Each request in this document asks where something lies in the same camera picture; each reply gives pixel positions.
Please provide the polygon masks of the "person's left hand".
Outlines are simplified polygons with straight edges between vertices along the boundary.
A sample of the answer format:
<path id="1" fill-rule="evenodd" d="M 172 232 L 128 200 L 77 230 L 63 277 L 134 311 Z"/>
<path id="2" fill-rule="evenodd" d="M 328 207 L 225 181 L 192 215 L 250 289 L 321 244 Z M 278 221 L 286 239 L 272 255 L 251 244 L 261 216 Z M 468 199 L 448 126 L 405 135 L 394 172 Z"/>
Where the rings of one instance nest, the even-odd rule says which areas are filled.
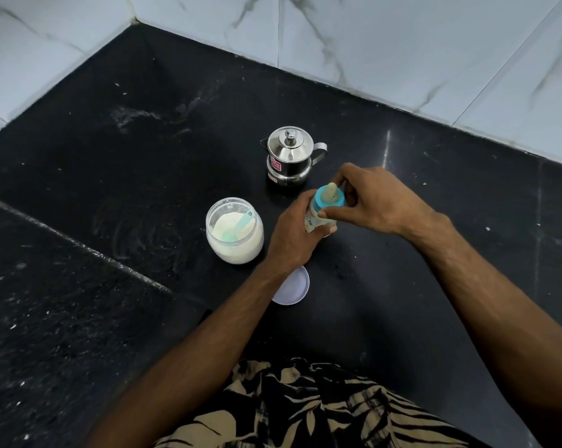
<path id="1" fill-rule="evenodd" d="M 317 245 L 305 241 L 305 213 L 316 189 L 301 193 L 280 215 L 264 263 L 282 277 L 305 265 Z"/>

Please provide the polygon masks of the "person's right hand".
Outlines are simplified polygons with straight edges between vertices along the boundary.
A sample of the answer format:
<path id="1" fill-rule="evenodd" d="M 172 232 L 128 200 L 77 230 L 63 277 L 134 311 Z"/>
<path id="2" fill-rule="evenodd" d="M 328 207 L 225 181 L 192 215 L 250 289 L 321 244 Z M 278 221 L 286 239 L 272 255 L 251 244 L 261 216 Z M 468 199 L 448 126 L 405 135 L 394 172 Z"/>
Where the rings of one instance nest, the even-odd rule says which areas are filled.
<path id="1" fill-rule="evenodd" d="M 344 206 L 356 210 L 355 220 L 336 221 L 409 238 L 436 216 L 433 208 L 382 167 L 347 162 L 332 181 L 344 187 Z"/>

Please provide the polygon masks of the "baby feeding bottle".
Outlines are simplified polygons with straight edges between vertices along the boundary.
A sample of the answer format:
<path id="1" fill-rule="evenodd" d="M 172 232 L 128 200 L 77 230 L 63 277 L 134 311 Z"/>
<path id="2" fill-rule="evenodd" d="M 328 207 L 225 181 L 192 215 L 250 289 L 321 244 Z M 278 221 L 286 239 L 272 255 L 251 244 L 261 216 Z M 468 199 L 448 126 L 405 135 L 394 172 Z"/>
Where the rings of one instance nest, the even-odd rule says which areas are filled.
<path id="1" fill-rule="evenodd" d="M 319 226 L 329 226 L 331 228 L 331 233 L 333 233 L 336 230 L 337 221 L 321 218 L 319 212 L 316 210 L 315 200 L 312 198 L 305 213 L 304 226 L 307 233 L 312 233 Z"/>

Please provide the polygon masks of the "blue bottle nipple cap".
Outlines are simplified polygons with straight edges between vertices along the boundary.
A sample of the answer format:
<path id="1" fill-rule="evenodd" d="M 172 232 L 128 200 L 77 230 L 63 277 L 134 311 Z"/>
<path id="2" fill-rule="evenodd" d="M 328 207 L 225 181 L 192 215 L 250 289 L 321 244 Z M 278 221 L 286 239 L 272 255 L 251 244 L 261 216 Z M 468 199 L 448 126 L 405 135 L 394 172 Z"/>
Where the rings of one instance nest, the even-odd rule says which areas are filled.
<path id="1" fill-rule="evenodd" d="M 325 210 L 328 207 L 342 207 L 344 205 L 345 195 L 334 182 L 319 188 L 311 202 L 315 212 Z"/>

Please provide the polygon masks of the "person's left forearm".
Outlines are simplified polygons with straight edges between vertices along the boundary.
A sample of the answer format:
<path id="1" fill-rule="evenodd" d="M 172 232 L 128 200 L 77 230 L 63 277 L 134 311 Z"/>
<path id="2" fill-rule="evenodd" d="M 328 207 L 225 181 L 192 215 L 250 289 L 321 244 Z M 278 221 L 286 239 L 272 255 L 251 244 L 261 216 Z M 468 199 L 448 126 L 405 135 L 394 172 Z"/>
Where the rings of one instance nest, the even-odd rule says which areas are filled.
<path id="1" fill-rule="evenodd" d="M 270 258 L 259 264 L 229 299 L 122 394 L 85 448 L 149 448 L 220 390 L 295 268 Z"/>

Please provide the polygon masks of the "person's right forearm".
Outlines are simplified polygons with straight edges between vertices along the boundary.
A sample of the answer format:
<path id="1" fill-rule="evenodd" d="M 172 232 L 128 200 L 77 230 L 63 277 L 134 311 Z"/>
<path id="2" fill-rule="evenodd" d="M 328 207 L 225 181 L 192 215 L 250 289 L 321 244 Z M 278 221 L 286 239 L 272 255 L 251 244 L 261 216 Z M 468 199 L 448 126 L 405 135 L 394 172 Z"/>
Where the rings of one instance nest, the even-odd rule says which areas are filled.
<path id="1" fill-rule="evenodd" d="M 431 266 L 498 389 L 542 448 L 562 448 L 562 326 L 434 210 L 398 231 Z"/>

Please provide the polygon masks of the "white jar lid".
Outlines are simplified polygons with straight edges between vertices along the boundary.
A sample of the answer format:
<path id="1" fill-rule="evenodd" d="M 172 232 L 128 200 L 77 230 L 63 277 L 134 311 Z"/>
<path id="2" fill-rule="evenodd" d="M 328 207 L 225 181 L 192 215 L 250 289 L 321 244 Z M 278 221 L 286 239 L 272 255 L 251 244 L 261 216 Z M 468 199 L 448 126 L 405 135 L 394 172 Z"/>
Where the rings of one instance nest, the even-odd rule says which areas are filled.
<path id="1" fill-rule="evenodd" d="M 305 266 L 294 270 L 275 293 L 272 301 L 281 306 L 299 303 L 309 290 L 310 279 Z"/>

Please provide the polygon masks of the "steel lidded jug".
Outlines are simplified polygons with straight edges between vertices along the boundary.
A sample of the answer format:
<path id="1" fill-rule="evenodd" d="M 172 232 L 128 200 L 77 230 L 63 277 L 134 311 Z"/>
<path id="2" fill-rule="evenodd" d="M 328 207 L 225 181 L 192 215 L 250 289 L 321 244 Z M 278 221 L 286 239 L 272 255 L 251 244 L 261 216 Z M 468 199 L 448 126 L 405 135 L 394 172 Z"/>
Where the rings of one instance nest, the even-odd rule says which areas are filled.
<path id="1" fill-rule="evenodd" d="M 323 160 L 328 151 L 324 142 L 314 142 L 306 130 L 286 126 L 273 131 L 261 140 L 267 151 L 267 176 L 278 186 L 300 186 L 307 181 L 314 165 Z"/>

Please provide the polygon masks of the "blue plastic scoop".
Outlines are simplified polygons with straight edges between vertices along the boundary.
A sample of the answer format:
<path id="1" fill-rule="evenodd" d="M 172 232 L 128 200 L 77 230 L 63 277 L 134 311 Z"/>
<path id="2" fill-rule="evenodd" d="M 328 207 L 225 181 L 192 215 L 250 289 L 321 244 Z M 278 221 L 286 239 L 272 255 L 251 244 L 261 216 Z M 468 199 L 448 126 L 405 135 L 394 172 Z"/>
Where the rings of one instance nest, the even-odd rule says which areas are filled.
<path id="1" fill-rule="evenodd" d="M 225 229 L 222 233 L 221 241 L 223 242 L 237 242 L 239 241 L 240 234 L 244 230 L 244 228 L 250 223 L 253 219 L 253 212 L 247 211 L 242 213 L 241 217 L 234 223 L 234 225 L 229 226 Z"/>

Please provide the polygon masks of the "clear jar of milk powder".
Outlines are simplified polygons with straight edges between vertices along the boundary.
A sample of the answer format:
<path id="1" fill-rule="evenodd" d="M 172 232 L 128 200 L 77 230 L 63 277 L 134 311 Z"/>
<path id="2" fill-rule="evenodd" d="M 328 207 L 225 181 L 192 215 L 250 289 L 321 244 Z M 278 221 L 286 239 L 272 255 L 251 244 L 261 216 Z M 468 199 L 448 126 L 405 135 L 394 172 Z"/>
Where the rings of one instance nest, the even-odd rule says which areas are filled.
<path id="1" fill-rule="evenodd" d="M 211 206 L 205 218 L 205 233 L 217 256 L 234 265 L 254 260 L 264 244 L 259 214 L 250 203 L 237 197 L 221 199 Z"/>

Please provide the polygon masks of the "black leaf print shirt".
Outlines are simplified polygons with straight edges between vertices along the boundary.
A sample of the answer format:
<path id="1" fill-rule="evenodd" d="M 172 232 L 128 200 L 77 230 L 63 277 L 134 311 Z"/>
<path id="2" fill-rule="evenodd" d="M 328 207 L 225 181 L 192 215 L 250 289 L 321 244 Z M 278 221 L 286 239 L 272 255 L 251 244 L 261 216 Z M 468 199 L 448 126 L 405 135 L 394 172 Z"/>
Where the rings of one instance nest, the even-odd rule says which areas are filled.
<path id="1" fill-rule="evenodd" d="M 150 448 L 491 448 L 331 362 L 242 360 Z"/>

